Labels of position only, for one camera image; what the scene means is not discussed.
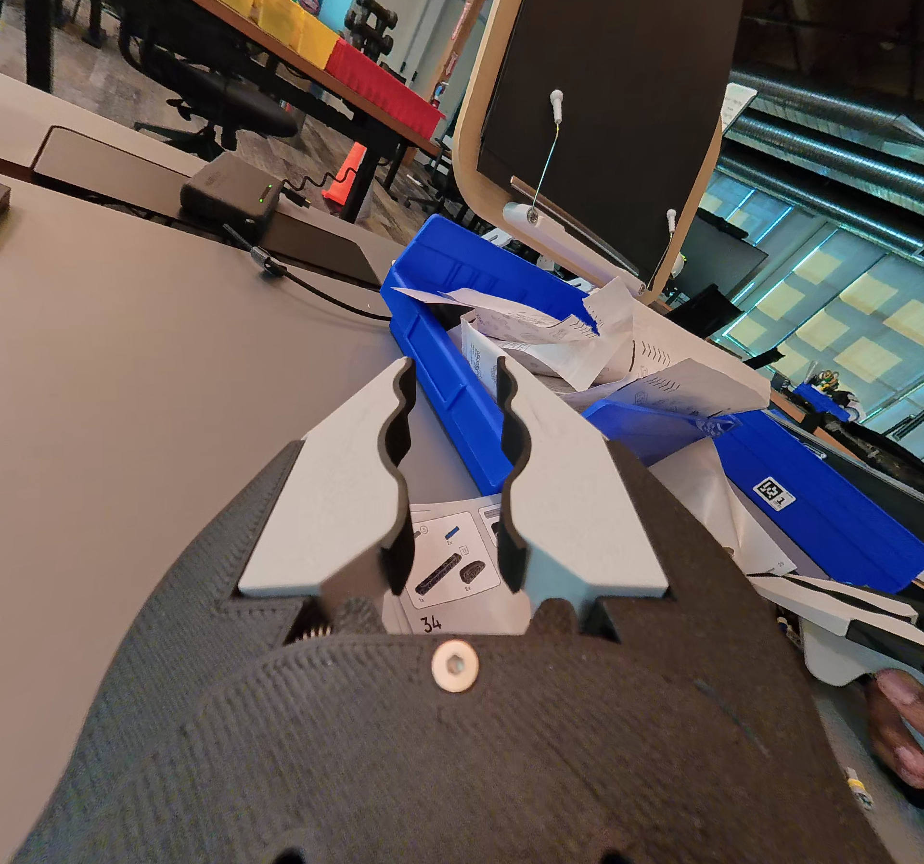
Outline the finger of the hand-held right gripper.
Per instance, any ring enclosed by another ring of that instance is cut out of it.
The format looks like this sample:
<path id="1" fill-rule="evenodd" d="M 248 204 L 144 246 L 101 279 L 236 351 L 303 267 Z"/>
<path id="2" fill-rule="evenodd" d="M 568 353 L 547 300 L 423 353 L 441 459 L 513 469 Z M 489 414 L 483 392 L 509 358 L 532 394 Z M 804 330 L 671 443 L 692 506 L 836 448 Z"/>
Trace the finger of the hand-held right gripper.
<path id="1" fill-rule="evenodd" d="M 918 603 L 907 596 L 882 593 L 864 586 L 816 579 L 816 587 L 844 604 L 895 617 L 918 617 Z"/>
<path id="2" fill-rule="evenodd" d="M 922 616 L 895 617 L 844 604 L 801 575 L 753 575 L 765 600 L 800 619 L 808 671 L 825 684 L 851 684 L 884 669 L 923 683 Z"/>

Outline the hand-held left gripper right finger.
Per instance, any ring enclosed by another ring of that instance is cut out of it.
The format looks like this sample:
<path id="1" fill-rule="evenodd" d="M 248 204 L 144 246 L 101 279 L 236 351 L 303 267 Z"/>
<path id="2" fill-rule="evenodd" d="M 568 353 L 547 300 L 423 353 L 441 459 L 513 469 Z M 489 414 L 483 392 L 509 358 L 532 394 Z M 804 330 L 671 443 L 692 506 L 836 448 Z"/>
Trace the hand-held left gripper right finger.
<path id="1" fill-rule="evenodd" d="M 496 362 L 502 453 L 498 565 L 530 602 L 660 598 L 668 581 L 604 436 L 519 362 Z"/>

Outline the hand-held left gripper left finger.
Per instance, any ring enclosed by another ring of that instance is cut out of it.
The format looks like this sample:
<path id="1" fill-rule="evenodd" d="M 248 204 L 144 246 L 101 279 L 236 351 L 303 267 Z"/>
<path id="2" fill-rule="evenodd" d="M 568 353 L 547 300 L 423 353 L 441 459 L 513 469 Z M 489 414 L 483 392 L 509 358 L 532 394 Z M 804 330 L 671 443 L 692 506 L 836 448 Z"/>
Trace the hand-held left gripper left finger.
<path id="1" fill-rule="evenodd" d="M 415 362 L 401 358 L 304 435 L 238 591 L 322 601 L 400 595 L 415 555 L 407 481 Z"/>

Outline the person's right hand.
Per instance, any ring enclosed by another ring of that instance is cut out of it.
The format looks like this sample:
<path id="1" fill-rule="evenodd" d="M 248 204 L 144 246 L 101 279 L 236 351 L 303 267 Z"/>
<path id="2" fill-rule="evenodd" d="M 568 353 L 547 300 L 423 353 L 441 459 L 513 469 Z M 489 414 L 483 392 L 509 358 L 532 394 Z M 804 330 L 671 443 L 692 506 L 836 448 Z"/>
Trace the person's right hand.
<path id="1" fill-rule="evenodd" d="M 865 686 L 868 736 L 878 761 L 903 788 L 923 790 L 923 686 L 909 673 L 884 669 Z"/>

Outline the blue plastic bin with tag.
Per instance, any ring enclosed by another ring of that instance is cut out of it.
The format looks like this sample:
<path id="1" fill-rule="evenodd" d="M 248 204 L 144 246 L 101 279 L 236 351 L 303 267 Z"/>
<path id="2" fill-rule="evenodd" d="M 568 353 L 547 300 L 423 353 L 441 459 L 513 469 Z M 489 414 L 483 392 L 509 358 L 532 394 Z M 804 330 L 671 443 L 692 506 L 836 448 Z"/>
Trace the blue plastic bin with tag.
<path id="1" fill-rule="evenodd" d="M 922 575 L 922 540 L 760 411 L 703 418 L 614 399 L 583 414 L 635 454 L 746 571 L 785 572 L 760 557 L 748 504 L 835 581 L 897 593 Z"/>

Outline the pile of white paper bags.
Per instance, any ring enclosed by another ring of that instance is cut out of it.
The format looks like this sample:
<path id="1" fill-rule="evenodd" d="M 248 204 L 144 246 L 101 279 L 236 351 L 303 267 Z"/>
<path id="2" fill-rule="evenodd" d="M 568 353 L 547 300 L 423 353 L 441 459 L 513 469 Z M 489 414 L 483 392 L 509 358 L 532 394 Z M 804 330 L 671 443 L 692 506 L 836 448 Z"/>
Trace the pile of white paper bags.
<path id="1" fill-rule="evenodd" d="M 589 322 L 471 289 L 397 293 L 432 309 L 469 308 L 457 328 L 460 350 L 492 398 L 506 355 L 576 410 L 601 398 L 704 418 L 769 407 L 766 377 L 638 302 L 620 279 L 584 297 Z"/>

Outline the long blue plastic bin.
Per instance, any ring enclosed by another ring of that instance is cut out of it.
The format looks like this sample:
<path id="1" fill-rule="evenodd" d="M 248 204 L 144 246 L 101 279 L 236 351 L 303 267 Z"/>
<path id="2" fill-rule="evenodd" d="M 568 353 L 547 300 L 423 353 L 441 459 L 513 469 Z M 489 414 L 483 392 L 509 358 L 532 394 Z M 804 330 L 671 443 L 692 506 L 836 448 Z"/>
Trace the long blue plastic bin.
<path id="1" fill-rule="evenodd" d="M 432 294 L 473 289 L 590 324 L 584 294 L 440 215 L 422 225 L 385 277 L 380 293 L 394 339 L 417 362 L 418 380 L 480 492 L 497 494 L 512 469 L 502 452 L 502 411 L 433 307 L 399 288 Z"/>

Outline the small blue bin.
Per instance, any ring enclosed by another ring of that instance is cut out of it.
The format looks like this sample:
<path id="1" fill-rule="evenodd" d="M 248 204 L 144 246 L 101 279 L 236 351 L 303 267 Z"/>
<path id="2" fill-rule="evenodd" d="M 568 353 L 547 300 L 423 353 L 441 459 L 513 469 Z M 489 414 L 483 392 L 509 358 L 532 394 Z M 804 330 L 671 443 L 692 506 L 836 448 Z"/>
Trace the small blue bin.
<path id="1" fill-rule="evenodd" d="M 837 372 L 821 370 L 811 373 L 792 391 L 816 411 L 831 414 L 841 422 L 862 421 L 867 417 L 860 399 L 841 385 Z"/>

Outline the grey speckled mat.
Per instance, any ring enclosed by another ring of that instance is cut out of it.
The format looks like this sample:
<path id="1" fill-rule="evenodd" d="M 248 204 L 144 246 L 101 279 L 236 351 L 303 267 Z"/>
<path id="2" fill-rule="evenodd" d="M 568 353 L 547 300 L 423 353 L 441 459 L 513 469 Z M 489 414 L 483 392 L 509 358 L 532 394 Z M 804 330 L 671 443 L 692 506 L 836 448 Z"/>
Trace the grey speckled mat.
<path id="1" fill-rule="evenodd" d="M 852 770 L 872 797 L 864 810 L 889 855 L 898 863 L 923 861 L 923 812 L 907 802 L 877 764 L 868 740 L 863 688 L 808 680 L 838 765 Z"/>

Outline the black monitor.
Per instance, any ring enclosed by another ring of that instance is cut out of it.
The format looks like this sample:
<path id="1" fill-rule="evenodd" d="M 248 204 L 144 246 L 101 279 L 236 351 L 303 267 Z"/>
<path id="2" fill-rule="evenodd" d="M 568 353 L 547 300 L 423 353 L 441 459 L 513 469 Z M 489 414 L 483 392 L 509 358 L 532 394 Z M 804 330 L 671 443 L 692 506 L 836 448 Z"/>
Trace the black monitor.
<path id="1" fill-rule="evenodd" d="M 686 262 L 676 277 L 676 286 L 689 298 L 714 285 L 731 300 L 768 260 L 768 254 L 760 248 L 709 226 L 691 229 L 681 254 Z"/>

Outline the orange cone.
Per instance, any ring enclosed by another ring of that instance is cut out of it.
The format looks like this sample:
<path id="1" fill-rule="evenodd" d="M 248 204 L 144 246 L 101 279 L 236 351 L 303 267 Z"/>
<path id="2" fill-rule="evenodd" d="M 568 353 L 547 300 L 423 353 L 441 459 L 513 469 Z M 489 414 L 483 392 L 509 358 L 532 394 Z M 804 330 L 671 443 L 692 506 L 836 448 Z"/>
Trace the orange cone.
<path id="1" fill-rule="evenodd" d="M 321 191 L 321 196 L 324 200 L 334 203 L 340 208 L 346 206 L 365 154 L 366 147 L 360 142 L 354 142 L 340 170 L 331 179 L 330 186 Z"/>

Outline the black power bank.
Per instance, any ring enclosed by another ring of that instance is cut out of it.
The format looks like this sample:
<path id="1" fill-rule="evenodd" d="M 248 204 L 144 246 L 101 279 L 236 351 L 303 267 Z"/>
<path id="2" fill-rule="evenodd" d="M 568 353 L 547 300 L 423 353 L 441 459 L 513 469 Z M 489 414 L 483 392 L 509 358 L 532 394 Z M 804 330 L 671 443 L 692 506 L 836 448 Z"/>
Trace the black power bank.
<path id="1" fill-rule="evenodd" d="M 225 152 L 182 185 L 179 204 L 192 221 L 216 230 L 229 226 L 254 241 L 268 228 L 282 190 L 282 180 Z"/>

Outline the black office chair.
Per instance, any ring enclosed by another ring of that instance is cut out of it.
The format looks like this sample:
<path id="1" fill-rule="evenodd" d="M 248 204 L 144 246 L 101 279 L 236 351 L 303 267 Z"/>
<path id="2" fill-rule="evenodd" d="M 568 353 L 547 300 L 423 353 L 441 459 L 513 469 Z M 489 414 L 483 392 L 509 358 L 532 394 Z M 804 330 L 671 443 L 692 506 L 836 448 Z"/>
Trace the black office chair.
<path id="1" fill-rule="evenodd" d="M 136 121 L 134 131 L 147 131 L 186 154 L 212 161 L 237 150 L 237 133 L 251 131 L 263 138 L 288 139 L 298 127 L 293 116 L 260 91 L 232 76 L 202 69 L 156 44 L 153 33 L 130 13 L 120 21 L 118 48 L 132 68 L 172 91 L 167 101 L 182 119 L 205 123 L 197 131 L 179 130 Z"/>

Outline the white paper note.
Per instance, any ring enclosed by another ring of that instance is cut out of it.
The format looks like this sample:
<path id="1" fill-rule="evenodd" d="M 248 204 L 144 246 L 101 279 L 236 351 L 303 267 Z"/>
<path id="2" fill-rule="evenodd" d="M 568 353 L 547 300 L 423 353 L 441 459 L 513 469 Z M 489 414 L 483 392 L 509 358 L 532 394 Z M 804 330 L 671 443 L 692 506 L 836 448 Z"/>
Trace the white paper note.
<path id="1" fill-rule="evenodd" d="M 732 82 L 726 85 L 720 118 L 722 135 L 725 135 L 756 97 L 757 90 L 752 87 Z"/>

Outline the wood-framed blackboard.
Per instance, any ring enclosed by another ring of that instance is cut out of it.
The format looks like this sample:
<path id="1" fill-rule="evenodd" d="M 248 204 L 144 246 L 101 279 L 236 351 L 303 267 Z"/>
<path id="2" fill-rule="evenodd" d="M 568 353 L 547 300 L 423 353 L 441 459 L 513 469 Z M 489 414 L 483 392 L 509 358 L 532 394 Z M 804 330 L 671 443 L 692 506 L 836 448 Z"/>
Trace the wood-framed blackboard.
<path id="1" fill-rule="evenodd" d="M 494 0 L 455 132 L 471 210 L 658 297 L 722 146 L 744 0 Z"/>

